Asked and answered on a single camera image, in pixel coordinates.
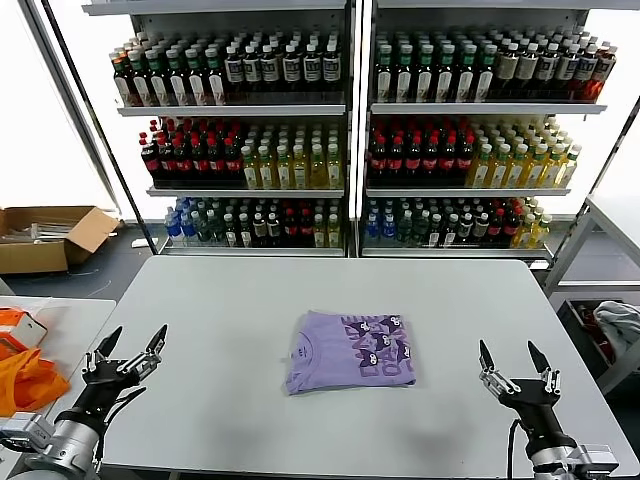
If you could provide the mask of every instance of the yellow bottle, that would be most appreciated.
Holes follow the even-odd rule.
[[[342,160],[337,143],[330,143],[327,147],[327,171],[329,173],[329,188],[337,190],[342,188]]]
[[[540,178],[540,174],[544,169],[544,160],[547,154],[547,145],[544,143],[539,144],[536,147],[536,153],[531,159],[531,163],[527,165],[526,173],[523,173],[521,188],[535,188],[538,184],[538,179]]]
[[[502,179],[507,171],[507,165],[510,163],[511,147],[506,143],[501,143],[498,146],[498,155],[495,158],[494,163],[489,167],[487,172],[487,178],[485,178],[485,188],[500,188],[502,185]]]
[[[551,215],[542,215],[540,223],[533,226],[526,248],[544,248],[544,242],[549,236],[549,224],[551,223],[551,219]]]
[[[258,170],[258,162],[255,155],[251,152],[251,147],[245,145],[240,149],[244,164],[244,178],[247,181],[247,188],[255,190],[262,186],[262,179]]]
[[[466,187],[482,188],[484,186],[487,171],[489,170],[491,148],[491,145],[488,143],[482,145],[480,155],[478,155],[478,158],[476,159],[475,167],[471,167],[467,174],[467,181],[465,182]]]
[[[511,248],[526,248],[531,238],[536,217],[529,213],[524,217],[524,222],[518,227],[518,231],[511,240]]]
[[[302,145],[293,146],[293,178],[297,190],[306,190],[309,185],[309,164]]]
[[[340,222],[338,222],[338,215],[332,213],[329,215],[329,228],[327,229],[329,234],[329,248],[340,247]]]
[[[269,147],[261,145],[258,147],[260,154],[260,177],[262,178],[262,188],[265,190],[273,190],[278,188],[278,173],[276,165],[271,158]]]
[[[278,145],[278,180],[282,190],[290,190],[291,185],[291,155],[284,145]]]
[[[564,145],[556,143],[553,146],[551,156],[545,161],[544,169],[540,174],[540,179],[536,184],[537,188],[553,188],[556,184],[558,172],[562,166],[562,157],[564,154]]]
[[[328,180],[322,145],[315,144],[311,147],[311,188],[327,188]]]
[[[511,161],[507,165],[507,171],[504,174],[502,188],[517,188],[525,165],[525,157],[527,155],[527,146],[521,143],[516,146],[516,154],[511,157]]]

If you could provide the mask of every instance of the bottle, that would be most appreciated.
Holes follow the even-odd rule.
[[[133,84],[138,92],[138,97],[143,106],[150,107],[154,103],[154,95],[151,93],[153,90],[150,75],[142,65],[140,52],[131,50],[127,55],[131,62],[131,68],[133,68]]]
[[[469,99],[471,85],[473,84],[474,68],[473,63],[476,58],[475,45],[465,45],[464,55],[462,56],[462,65],[459,68],[457,76],[458,85],[455,89],[455,99],[457,103],[464,103]]]
[[[573,78],[580,61],[580,56],[578,55],[579,49],[580,45],[574,43],[564,55],[558,59],[558,68],[556,68],[552,84],[556,90],[564,90]]]
[[[262,213],[253,216],[253,233],[255,248],[265,248],[267,246],[267,223],[262,218]]]
[[[538,57],[534,87],[538,90],[548,90],[558,66],[558,44],[550,43],[547,50]]]
[[[456,47],[450,44],[442,45],[442,55],[440,57],[440,67],[438,68],[438,83],[436,87],[436,102],[442,103],[449,97],[449,87],[453,76],[453,54]]]
[[[487,178],[487,172],[489,171],[489,162],[491,158],[491,150],[493,147],[488,143],[485,143],[480,147],[480,154],[472,162],[472,166],[469,169],[467,178],[465,181],[465,187],[467,188],[483,188],[485,179]]]
[[[380,58],[376,65],[376,98],[378,103],[389,101],[391,87],[391,45],[380,46]]]
[[[302,145],[293,146],[293,178],[297,190],[305,190],[308,188],[309,167],[304,156]]]
[[[224,59],[227,82],[232,93],[240,93],[244,83],[244,67],[242,58],[236,53],[236,47],[227,47],[227,58]]]
[[[544,214],[540,219],[540,223],[533,225],[531,236],[525,248],[544,248],[544,242],[549,236],[549,224],[551,223],[551,215]]]
[[[411,45],[400,47],[400,62],[395,71],[396,76],[396,103],[406,103],[409,99],[409,88],[411,87]]]
[[[530,164],[525,168],[522,176],[523,180],[521,188],[535,188],[544,169],[545,159],[547,156],[548,147],[546,144],[541,143],[536,147],[536,153],[531,159]]]
[[[416,88],[416,103],[424,103],[432,97],[431,77],[433,70],[431,61],[433,58],[433,45],[422,45],[420,47],[420,66],[415,72],[418,79]]]
[[[316,248],[324,248],[326,232],[324,229],[324,220],[321,213],[316,213],[313,217],[313,240]]]
[[[511,240],[511,248],[526,248],[531,238],[534,222],[536,217],[533,213],[525,215],[522,225],[518,228],[518,231]]]
[[[525,156],[527,155],[527,146],[524,143],[516,147],[516,154],[510,157],[507,170],[504,174],[502,188],[518,188],[522,170],[525,165]]]
[[[493,164],[489,166],[487,178],[485,179],[485,188],[500,188],[507,165],[511,162],[509,152],[511,147],[506,143],[500,144],[498,147],[498,155],[495,157]]]
[[[296,47],[286,46],[286,55],[282,59],[284,81],[286,89],[292,92],[300,90],[300,57],[296,53]]]
[[[510,43],[507,51],[500,57],[496,71],[495,87],[507,90],[513,85],[513,77],[518,66],[518,44]]]
[[[537,188],[553,188],[562,166],[562,158],[564,157],[564,145],[562,143],[556,143],[551,151],[544,165],[544,169],[540,174],[540,179],[536,184]]]
[[[329,176],[329,188],[337,190],[342,188],[342,160],[336,143],[330,143],[327,147],[327,172]]]
[[[475,220],[473,230],[471,230],[471,239],[474,243],[481,243],[489,228],[489,215],[481,213]]]
[[[476,85],[474,102],[484,102],[487,99],[493,81],[493,74],[496,69],[495,59],[497,51],[498,47],[496,45],[486,45],[484,47],[484,57],[478,71],[478,83]]]

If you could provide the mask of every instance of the floor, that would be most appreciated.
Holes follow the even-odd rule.
[[[142,235],[137,228],[121,229],[117,236],[109,238],[84,265],[72,268],[68,273],[10,275],[3,279],[16,295],[100,298],[117,301],[145,260],[151,256],[146,247],[131,248],[131,242],[138,238],[142,238]],[[557,246],[561,238],[560,234],[556,234],[550,239],[550,243],[555,243]],[[640,268],[631,262],[606,234],[594,232],[567,272],[566,279],[638,280]],[[640,305],[640,292],[554,294],[550,298],[550,303],[554,309],[558,310],[566,298],[622,298],[628,303]],[[614,390],[612,395],[607,397],[607,401],[636,454],[640,456],[640,406],[636,400],[638,388],[640,388],[636,388],[636,385],[640,385],[640,382],[630,384],[633,387],[623,385],[621,389]],[[195,477],[202,476],[190,475],[187,478]],[[105,471],[103,478],[159,480],[167,477],[157,472],[128,472],[125,475],[122,471],[112,474]]]

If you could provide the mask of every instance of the bottle label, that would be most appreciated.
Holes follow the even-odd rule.
[[[298,190],[307,188],[307,172],[304,168],[294,168],[293,175],[296,179],[296,188]]]
[[[409,84],[411,83],[411,74],[409,72],[400,72],[398,75],[398,88],[396,88],[396,103],[406,103],[409,97]]]
[[[338,248],[340,246],[340,234],[338,232],[329,232],[329,247]]]
[[[542,165],[534,165],[527,177],[527,184],[525,185],[525,188],[534,188],[536,183],[538,183],[540,173],[542,173]]]
[[[498,71],[496,76],[500,80],[511,80],[516,73],[516,67],[518,66],[518,57],[500,57],[500,64],[498,65]]]
[[[298,82],[300,81],[300,59],[294,58],[284,58],[282,60],[282,64],[284,65],[284,79],[287,82]]]
[[[147,87],[146,80],[142,77],[133,77],[133,84],[136,86],[136,90],[138,90],[138,95],[140,95],[142,105],[150,107],[151,93],[149,92],[149,87]]]
[[[520,57],[520,61],[518,62],[518,68],[516,68],[516,78],[518,80],[531,80],[533,78],[533,73],[536,70],[536,65],[538,64],[538,57],[530,58],[530,57]]]
[[[242,244],[245,248],[251,248],[251,232],[240,232],[242,237]]]
[[[580,58],[578,68],[576,68],[576,73],[573,78],[582,81],[589,80],[591,75],[593,75],[593,70],[596,68],[597,62],[598,60],[596,58]]]
[[[329,165],[329,188],[335,190],[340,188],[340,167],[338,165]]]
[[[389,100],[390,85],[391,74],[389,72],[380,72],[378,74],[378,103],[384,103]]]
[[[318,82],[322,78],[320,58],[304,59],[304,79],[307,82]]]
[[[268,58],[261,60],[262,78],[265,82],[277,82],[280,80],[280,72],[278,71],[278,64],[275,58]]]
[[[491,185],[489,188],[500,188],[502,185],[502,177],[504,177],[504,172],[507,169],[504,165],[498,165],[496,169],[493,171],[493,178],[491,179]]]
[[[247,179],[247,187],[250,190],[258,188],[258,179],[256,178],[256,169],[247,167],[244,169],[244,177]]]
[[[253,60],[243,60],[242,63],[244,65],[244,78],[247,82],[255,83],[262,80],[260,60],[255,58]]]
[[[313,234],[313,240],[316,248],[324,248],[324,232],[315,232]]]
[[[278,177],[280,178],[280,188],[288,190],[289,185],[289,167],[278,167]]]
[[[224,87],[220,75],[209,75],[209,84],[213,92],[213,101],[216,105],[224,105]]]
[[[184,89],[184,83],[181,77],[173,76],[171,77],[171,86],[173,87],[173,92],[176,94],[176,102],[181,107],[187,105],[187,92]]]
[[[271,179],[271,169],[269,167],[260,167],[260,176],[262,177],[262,187],[265,189],[273,188],[273,180]]]
[[[473,73],[463,72],[458,82],[458,91],[456,92],[456,102],[466,102],[469,98],[469,90],[473,81]]]
[[[553,188],[556,183],[556,177],[558,176],[558,171],[560,167],[557,165],[553,165],[549,167],[544,174],[544,180],[542,181],[542,188]]]
[[[484,185],[484,177],[487,176],[487,170],[488,168],[486,165],[479,165],[478,168],[476,168],[472,188],[482,188]]]
[[[442,72],[438,76],[438,87],[436,90],[436,102],[442,103],[447,100],[449,85],[451,84],[451,72]]]
[[[164,81],[160,77],[151,77],[151,85],[156,92],[156,98],[161,107],[169,106],[169,95],[167,89],[164,87]]]
[[[204,86],[202,85],[202,79],[197,75],[191,75],[189,77],[189,83],[191,84],[193,99],[195,100],[196,105],[206,105],[207,102],[204,99]]]
[[[227,244],[230,247],[236,246],[236,234],[233,232],[227,232]]]
[[[118,92],[120,93],[120,98],[122,99],[122,103],[124,103],[125,107],[131,106],[131,92],[129,91],[129,85],[127,85],[127,81],[124,78],[114,78],[116,82],[116,87],[118,88]]]
[[[555,78],[557,80],[571,80],[578,66],[577,58],[562,57],[558,61]]]
[[[505,184],[505,188],[516,188],[518,185],[518,179],[520,178],[520,174],[522,173],[522,167],[520,165],[514,165],[511,167],[509,171],[509,176],[507,177],[507,183]]]
[[[227,70],[227,80],[229,82],[242,83],[244,81],[242,60],[225,60],[224,67]]]
[[[438,245],[438,240],[440,238],[440,234],[438,232],[433,232],[429,234],[429,248],[434,248]]]
[[[616,62],[613,58],[599,59],[595,69],[593,70],[591,79],[596,82],[604,82],[609,77],[615,63]]]
[[[554,57],[540,57],[538,58],[538,67],[536,69],[535,77],[543,82],[549,81],[556,73],[556,67],[558,65],[558,59]]]
[[[489,87],[493,80],[493,72],[482,72],[478,78],[478,88],[476,89],[476,102],[484,102],[489,94]]]
[[[416,94],[416,103],[424,103],[429,95],[429,87],[431,86],[431,72],[422,72],[418,76],[418,91]]]

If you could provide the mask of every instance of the purple t-shirt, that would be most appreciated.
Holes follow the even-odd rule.
[[[400,315],[309,312],[291,354],[290,394],[322,387],[413,385]]]

